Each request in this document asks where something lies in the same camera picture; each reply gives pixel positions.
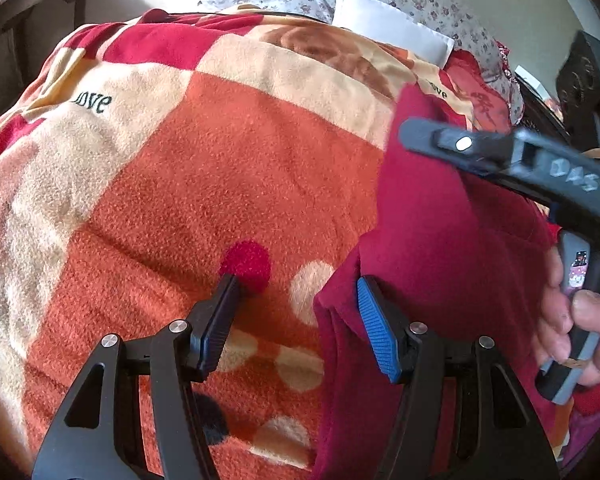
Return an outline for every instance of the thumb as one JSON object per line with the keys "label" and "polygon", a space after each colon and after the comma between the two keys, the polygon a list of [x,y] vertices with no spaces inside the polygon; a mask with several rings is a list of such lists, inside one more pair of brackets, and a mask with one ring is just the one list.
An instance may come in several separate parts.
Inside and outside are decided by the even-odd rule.
{"label": "thumb", "polygon": [[579,290],[571,304],[573,322],[590,332],[600,334],[600,294],[590,290]]}

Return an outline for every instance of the orange blanket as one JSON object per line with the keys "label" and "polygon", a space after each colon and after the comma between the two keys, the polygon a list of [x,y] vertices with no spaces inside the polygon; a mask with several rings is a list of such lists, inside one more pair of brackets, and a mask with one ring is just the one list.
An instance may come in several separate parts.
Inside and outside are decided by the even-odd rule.
{"label": "orange blanket", "polygon": [[30,470],[102,335],[151,335],[209,297],[220,272],[256,262],[261,293],[195,389],[221,478],[305,478],[322,381],[312,299],[375,223],[405,84],[480,126],[445,72],[311,20],[152,10],[63,40],[0,118],[8,453]]}

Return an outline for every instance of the cream stripe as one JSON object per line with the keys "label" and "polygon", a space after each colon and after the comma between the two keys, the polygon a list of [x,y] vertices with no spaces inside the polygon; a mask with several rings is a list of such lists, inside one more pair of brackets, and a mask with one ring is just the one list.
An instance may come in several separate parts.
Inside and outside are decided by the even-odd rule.
{"label": "cream stripe", "polygon": [[[116,173],[183,99],[191,77],[190,71],[161,64],[93,63],[71,99],[89,91],[112,101],[100,114],[68,101],[47,111],[46,121],[29,136],[38,154],[24,170],[6,221],[6,254],[0,256],[8,262],[0,282],[0,402],[24,454],[24,359],[61,275],[69,238]],[[20,466],[29,470],[30,456],[26,460]]]}
{"label": "cream stripe", "polygon": [[94,27],[93,23],[85,23],[84,25],[81,25],[80,27],[76,28],[73,32],[67,34],[64,38],[62,38],[62,40],[58,43],[58,46],[56,46],[56,48],[54,49],[54,53],[52,54],[54,60],[53,63],[49,69],[49,73],[46,76],[45,81],[43,82],[42,88],[41,88],[41,92],[44,91],[47,88],[47,85],[50,85],[52,83],[54,83],[56,81],[56,77],[61,76],[62,73],[65,72],[65,69],[62,68],[63,65],[66,65],[67,62],[64,60],[64,58],[69,57],[71,59],[75,59],[75,55],[74,52],[79,52],[80,55],[79,57],[81,58],[82,56],[84,56],[84,49],[83,48],[75,48],[75,49],[70,49],[67,48],[65,46],[61,46],[64,45],[69,38],[74,37],[76,34],[78,34],[79,32],[81,32],[83,29],[85,28],[91,28]]}
{"label": "cream stripe", "polygon": [[31,114],[27,112],[44,106],[50,98],[53,98],[56,89],[62,84],[66,75],[72,71],[83,56],[83,48],[75,50],[65,47],[58,48],[56,54],[50,56],[43,67],[43,70],[45,70],[46,64],[50,63],[45,80],[39,81],[36,79],[25,91],[27,96],[35,91],[37,91],[38,95],[31,100],[21,97],[13,107],[3,113],[0,116],[0,130],[18,113],[22,113],[23,117],[29,122],[35,120],[35,113]]}
{"label": "cream stripe", "polygon": [[110,38],[107,38],[105,41],[103,41],[102,44],[98,47],[98,50],[96,52],[96,59],[102,60],[102,58],[104,57],[104,53],[110,47],[111,43],[116,41],[117,38],[120,36],[120,34],[122,34],[125,30],[127,30],[132,25],[133,25],[133,23],[129,23],[128,25],[124,25],[123,27],[120,27],[115,34],[113,34]]}
{"label": "cream stripe", "polygon": [[305,108],[384,149],[393,105],[388,100],[382,102],[361,82],[316,60],[227,34],[207,51],[196,70]]}
{"label": "cream stripe", "polygon": [[59,62],[59,60],[60,60],[60,62],[62,62],[63,56],[65,56],[66,51],[69,50],[69,49],[61,47],[59,45],[65,44],[66,41],[70,37],[72,37],[74,34],[77,34],[84,28],[88,28],[88,27],[93,27],[93,25],[90,23],[81,25],[80,27],[76,28],[73,32],[67,34],[64,38],[62,38],[62,40],[58,43],[58,46],[56,46],[55,49],[53,50],[53,52],[46,58],[46,61],[42,65],[42,69],[40,69],[40,74],[38,75],[38,77],[25,89],[25,91],[18,98],[16,103],[13,105],[13,107],[11,107],[9,110],[7,110],[5,113],[3,113],[0,116],[0,129],[15,114],[17,114],[18,112],[20,112],[21,110],[24,109],[24,107],[27,105],[27,103],[31,101],[33,94],[35,94],[36,92],[40,93],[42,91],[42,86],[46,82],[50,81],[50,77],[51,77],[50,71],[51,71],[52,67],[55,66]]}

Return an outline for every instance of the red fabric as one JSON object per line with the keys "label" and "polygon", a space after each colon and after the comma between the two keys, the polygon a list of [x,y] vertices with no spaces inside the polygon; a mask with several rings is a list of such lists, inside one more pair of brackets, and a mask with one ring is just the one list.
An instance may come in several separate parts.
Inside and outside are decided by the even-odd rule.
{"label": "red fabric", "polygon": [[[195,70],[216,40],[229,34],[228,30],[231,34],[243,36],[262,21],[258,14],[229,19],[219,16],[202,22],[199,22],[200,16],[183,15],[174,23],[162,23],[166,15],[160,9],[147,12],[138,24],[120,34],[102,59],[126,64],[154,62],[181,70]],[[183,51],[183,44],[189,45],[189,49]]]}
{"label": "red fabric", "polygon": [[103,23],[85,27],[64,42],[67,48],[83,48],[85,59],[95,59],[100,45],[124,27],[124,23]]}
{"label": "red fabric", "polygon": [[0,155],[16,140],[28,136],[39,124],[42,124],[43,121],[44,118],[41,118],[32,123],[27,123],[27,120],[20,114],[13,116],[9,122],[0,129]]}
{"label": "red fabric", "polygon": [[263,19],[263,14],[167,14],[162,9],[151,9],[140,17],[138,23],[183,23],[244,36]]}
{"label": "red fabric", "polygon": [[552,224],[551,222],[547,224],[547,227],[549,228],[549,232],[551,233],[551,240],[554,242],[554,245],[557,244],[558,233],[560,232],[561,227],[559,225]]}
{"label": "red fabric", "polygon": [[593,388],[574,392],[574,409],[583,415],[595,415],[600,412],[600,384]]}
{"label": "red fabric", "polygon": [[511,66],[509,65],[509,54],[510,54],[509,47],[503,43],[500,43],[498,40],[496,40],[496,44],[498,45],[498,51],[500,53],[500,58],[502,59],[502,71],[504,72],[505,77],[509,81],[514,81],[515,84],[517,85],[518,81],[516,80],[516,77],[513,75],[513,72],[511,71]]}
{"label": "red fabric", "polygon": [[554,406],[534,387],[530,346],[552,244],[546,221],[530,201],[401,147],[397,130],[408,117],[460,125],[439,102],[404,89],[379,176],[378,224],[314,301],[325,371],[316,480],[372,478],[398,407],[401,386],[380,373],[358,311],[361,274],[443,337],[492,336],[544,427],[553,425]]}
{"label": "red fabric", "polygon": [[480,66],[470,52],[453,51],[443,72],[456,84],[458,95],[474,104],[474,115],[481,130],[500,133],[511,130],[507,102],[486,85],[480,74]]}

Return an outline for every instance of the black device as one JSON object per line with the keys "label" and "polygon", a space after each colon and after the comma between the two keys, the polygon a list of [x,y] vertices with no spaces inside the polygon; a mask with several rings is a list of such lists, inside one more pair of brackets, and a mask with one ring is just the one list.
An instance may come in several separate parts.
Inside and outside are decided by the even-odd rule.
{"label": "black device", "polygon": [[[558,479],[538,416],[493,339],[437,336],[385,300],[373,276],[358,280],[358,307],[380,369],[405,385],[374,480]],[[430,476],[445,377],[456,379],[454,438],[447,470]]]}
{"label": "black device", "polygon": [[[600,163],[525,129],[503,136],[410,119],[400,126],[399,136],[407,150],[547,206],[551,220],[564,228],[559,241],[563,291],[584,288],[600,294]],[[557,404],[570,398],[600,337],[577,326],[569,336],[568,362],[547,363],[536,379],[541,395]]]}
{"label": "black device", "polygon": [[[212,298],[154,336],[105,335],[58,408],[32,480],[218,480],[191,383],[218,366],[239,299],[238,279],[226,274]],[[150,378],[164,477],[146,469],[140,375]]]}

